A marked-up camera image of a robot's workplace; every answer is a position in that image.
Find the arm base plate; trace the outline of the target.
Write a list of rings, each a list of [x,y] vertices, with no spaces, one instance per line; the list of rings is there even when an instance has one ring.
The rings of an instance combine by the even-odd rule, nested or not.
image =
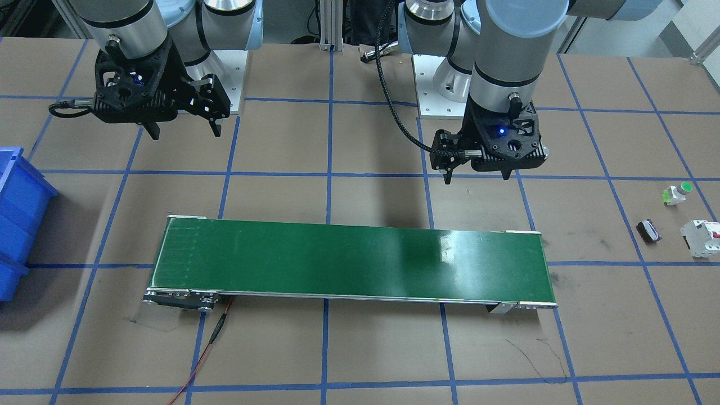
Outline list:
[[[413,55],[412,69],[421,118],[463,118],[470,74],[457,70],[447,57],[431,55]]]
[[[202,62],[187,66],[186,69],[188,74],[196,80],[209,73],[216,74],[231,100],[231,114],[239,115],[244,99],[245,74],[249,67],[249,56],[249,51],[219,49],[219,51],[211,52]]]

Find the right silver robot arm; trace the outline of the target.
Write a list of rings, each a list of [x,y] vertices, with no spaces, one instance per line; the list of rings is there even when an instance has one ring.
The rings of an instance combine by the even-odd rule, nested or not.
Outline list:
[[[213,135],[231,116],[232,70],[219,51],[257,50],[263,41],[262,1],[72,1],[98,44],[95,92],[49,105],[59,118],[94,115],[134,123],[152,139],[178,113],[201,117]]]

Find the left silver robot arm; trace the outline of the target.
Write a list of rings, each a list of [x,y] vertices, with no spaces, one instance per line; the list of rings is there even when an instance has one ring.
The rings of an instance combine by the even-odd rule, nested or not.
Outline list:
[[[548,158],[533,92],[556,31],[566,16],[637,21],[656,1],[453,1],[389,2],[398,17],[403,53],[443,57],[449,85],[465,105],[457,133],[438,130],[430,165],[450,184],[453,170],[470,163],[477,172],[534,169]],[[460,77],[460,90],[453,89]]]

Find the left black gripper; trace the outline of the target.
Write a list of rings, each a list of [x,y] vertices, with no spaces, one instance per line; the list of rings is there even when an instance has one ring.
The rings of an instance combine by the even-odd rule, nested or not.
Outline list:
[[[515,170],[545,163],[548,151],[534,105],[524,103],[518,94],[507,95],[506,100],[509,106],[501,112],[468,100],[458,133],[435,132],[430,165],[443,173],[445,185],[451,184],[453,170],[464,164],[476,172],[500,172],[507,181]]]

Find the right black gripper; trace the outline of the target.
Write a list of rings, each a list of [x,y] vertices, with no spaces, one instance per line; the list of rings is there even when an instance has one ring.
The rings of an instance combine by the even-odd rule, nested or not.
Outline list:
[[[159,140],[159,122],[175,119],[183,110],[209,122],[214,137],[222,134],[231,100],[221,80],[206,74],[194,80],[188,74],[172,37],[167,36],[147,56],[125,57],[117,39],[108,39],[94,65],[97,90],[93,114],[105,123],[142,125]]]

